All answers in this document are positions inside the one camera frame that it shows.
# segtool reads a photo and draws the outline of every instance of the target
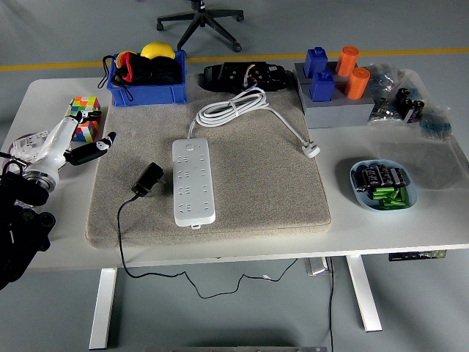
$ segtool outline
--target white power strip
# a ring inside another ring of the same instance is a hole
[[[178,139],[172,149],[176,225],[199,229],[213,223],[215,202],[207,140]]]

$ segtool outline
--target yellow floor line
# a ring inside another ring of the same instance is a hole
[[[339,57],[339,52],[328,52],[328,57]],[[432,54],[469,54],[469,48],[438,48],[361,51],[360,56],[394,56],[394,55],[432,55]],[[265,54],[265,55],[233,55],[233,56],[201,56],[187,57],[186,62],[228,62],[228,61],[265,61],[282,59],[305,59],[306,53],[299,54]],[[53,70],[60,68],[101,67],[101,61],[91,62],[57,62],[50,64],[5,65],[0,71]]]

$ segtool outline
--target yellow ball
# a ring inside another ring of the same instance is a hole
[[[145,56],[148,59],[153,59],[157,56],[167,56],[171,59],[176,57],[171,46],[163,42],[153,42],[146,44],[145,47],[141,50],[141,56]]]

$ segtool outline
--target office chair base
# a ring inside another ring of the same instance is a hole
[[[177,50],[181,50],[182,46],[198,27],[204,27],[205,24],[208,24],[216,30],[217,33],[221,34],[231,42],[234,52],[239,53],[242,50],[241,44],[239,44],[236,39],[215,20],[215,18],[220,17],[234,17],[236,21],[241,22],[244,20],[244,12],[242,10],[200,10],[198,12],[183,12],[175,15],[160,16],[157,18],[156,29],[159,32],[163,31],[164,27],[162,22],[164,21],[192,20],[181,40],[177,44]]]

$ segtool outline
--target table leg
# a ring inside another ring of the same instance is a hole
[[[101,269],[100,285],[97,289],[95,317],[93,318],[91,338],[89,339],[90,350],[107,348],[116,276],[117,268]]]
[[[374,305],[372,290],[369,286],[365,267],[360,255],[347,255],[350,276],[352,277],[353,287],[357,296],[358,307],[360,308],[361,318],[365,331],[381,331],[380,317]]]

